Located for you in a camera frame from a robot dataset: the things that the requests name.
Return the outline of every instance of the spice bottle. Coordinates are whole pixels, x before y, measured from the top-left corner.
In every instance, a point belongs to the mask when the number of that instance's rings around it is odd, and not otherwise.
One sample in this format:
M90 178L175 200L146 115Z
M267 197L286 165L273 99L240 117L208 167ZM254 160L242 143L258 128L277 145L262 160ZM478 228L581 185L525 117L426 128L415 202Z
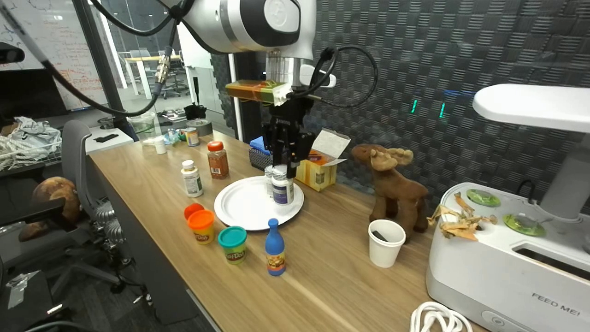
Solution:
M284 239L278 232L278 219L269 219L269 233L264 241L265 256L267 256L267 268L273 276L278 276L286 270L286 259L284 259Z
M201 174L199 169L195 167L194 160L183 160L183 169L181 169L186 184L186 195L188 197L197 197L203 195L203 184L201 184Z
M229 174L227 150L223 141L212 139L206 143L208 149L208 169L214 178L225 178Z

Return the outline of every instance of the orange lid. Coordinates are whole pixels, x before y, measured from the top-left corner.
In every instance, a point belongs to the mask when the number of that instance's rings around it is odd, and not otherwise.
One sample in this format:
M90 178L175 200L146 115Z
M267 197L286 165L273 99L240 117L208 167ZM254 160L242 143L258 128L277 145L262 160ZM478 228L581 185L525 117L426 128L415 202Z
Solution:
M197 209L205 209L205 206L199 204L199 202L190 202L190 204L186 204L186 208L184 208L184 219L188 219L190 213L194 213L194 211L197 211Z
M206 143L206 149L208 150L221 150L223 149L223 141L212 139L212 141Z
M190 228L206 228L214 222L216 215L210 209L197 209L190 213L188 226Z

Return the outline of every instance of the coiled cable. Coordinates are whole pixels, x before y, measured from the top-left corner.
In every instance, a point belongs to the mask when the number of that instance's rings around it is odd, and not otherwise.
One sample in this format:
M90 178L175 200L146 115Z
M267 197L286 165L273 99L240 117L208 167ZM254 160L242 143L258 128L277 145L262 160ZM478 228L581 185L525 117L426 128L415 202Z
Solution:
M413 309L409 332L430 332L435 322L442 332L472 332L472 324L459 311L431 300Z

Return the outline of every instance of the fabric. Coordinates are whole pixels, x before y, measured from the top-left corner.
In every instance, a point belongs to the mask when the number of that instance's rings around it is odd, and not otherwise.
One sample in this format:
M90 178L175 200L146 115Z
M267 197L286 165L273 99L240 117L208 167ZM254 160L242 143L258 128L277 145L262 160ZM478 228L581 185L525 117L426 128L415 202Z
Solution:
M0 169L59 158L63 139L59 128L26 115L17 115L17 121L7 136L0 136Z

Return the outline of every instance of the orange bottle cap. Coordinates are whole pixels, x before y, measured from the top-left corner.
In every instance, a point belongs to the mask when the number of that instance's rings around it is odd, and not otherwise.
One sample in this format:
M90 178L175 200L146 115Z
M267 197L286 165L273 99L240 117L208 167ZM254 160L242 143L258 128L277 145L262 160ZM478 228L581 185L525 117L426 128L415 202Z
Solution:
M212 139L212 141L206 143L206 149L208 150L221 150L223 149L223 141Z

